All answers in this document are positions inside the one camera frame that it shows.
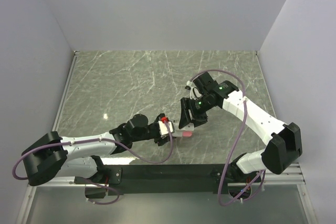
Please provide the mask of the pink plug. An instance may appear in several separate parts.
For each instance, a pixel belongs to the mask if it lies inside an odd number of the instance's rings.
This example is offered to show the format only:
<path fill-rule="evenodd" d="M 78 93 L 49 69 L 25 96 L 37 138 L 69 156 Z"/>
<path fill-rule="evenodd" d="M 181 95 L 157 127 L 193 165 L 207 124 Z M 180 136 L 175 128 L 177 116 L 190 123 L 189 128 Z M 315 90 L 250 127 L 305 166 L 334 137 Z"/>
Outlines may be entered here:
<path fill-rule="evenodd" d="M 193 134 L 192 131 L 179 131 L 178 137 L 191 137 Z"/>

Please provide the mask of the white socket cube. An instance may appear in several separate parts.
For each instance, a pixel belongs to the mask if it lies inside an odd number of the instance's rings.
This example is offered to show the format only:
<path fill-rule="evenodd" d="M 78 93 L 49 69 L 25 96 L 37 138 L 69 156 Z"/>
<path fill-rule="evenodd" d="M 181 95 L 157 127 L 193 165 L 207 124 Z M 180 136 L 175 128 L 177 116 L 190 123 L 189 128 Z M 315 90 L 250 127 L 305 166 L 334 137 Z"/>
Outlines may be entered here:
<path fill-rule="evenodd" d="M 189 136 L 189 131 L 184 131 L 184 130 L 175 130 L 173 133 L 172 133 L 172 136 L 173 137 L 188 137 Z"/>

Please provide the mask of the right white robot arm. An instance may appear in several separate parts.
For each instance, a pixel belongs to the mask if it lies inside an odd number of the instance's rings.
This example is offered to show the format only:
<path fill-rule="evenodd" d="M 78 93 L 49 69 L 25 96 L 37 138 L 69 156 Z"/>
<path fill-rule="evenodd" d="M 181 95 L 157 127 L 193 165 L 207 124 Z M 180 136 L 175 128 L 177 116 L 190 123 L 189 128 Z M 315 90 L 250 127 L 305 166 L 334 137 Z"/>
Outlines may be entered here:
<path fill-rule="evenodd" d="M 243 153 L 227 166 L 225 175 L 232 182 L 241 182 L 254 172 L 269 170 L 279 175 L 302 155 L 300 128 L 276 119 L 249 100 L 232 82 L 215 81 L 203 71 L 187 82 L 188 98 L 181 98 L 179 128 L 195 127 L 207 122 L 207 111 L 219 107 L 253 130 L 265 144 L 263 150 Z"/>

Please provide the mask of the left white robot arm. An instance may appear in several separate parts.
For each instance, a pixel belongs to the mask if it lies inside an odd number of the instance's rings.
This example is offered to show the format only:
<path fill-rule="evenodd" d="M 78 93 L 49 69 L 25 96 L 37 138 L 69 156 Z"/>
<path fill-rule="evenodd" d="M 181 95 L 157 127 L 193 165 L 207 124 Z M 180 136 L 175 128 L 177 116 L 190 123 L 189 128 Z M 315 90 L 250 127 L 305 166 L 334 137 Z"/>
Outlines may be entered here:
<path fill-rule="evenodd" d="M 177 137 L 175 123 L 159 114 L 153 123 L 137 114 L 117 128 L 98 135 L 65 137 L 52 131 L 22 152 L 29 185 L 39 186 L 55 177 L 83 177 L 93 183 L 108 175 L 102 155 L 130 151 L 134 142 L 154 140 L 162 146 Z"/>

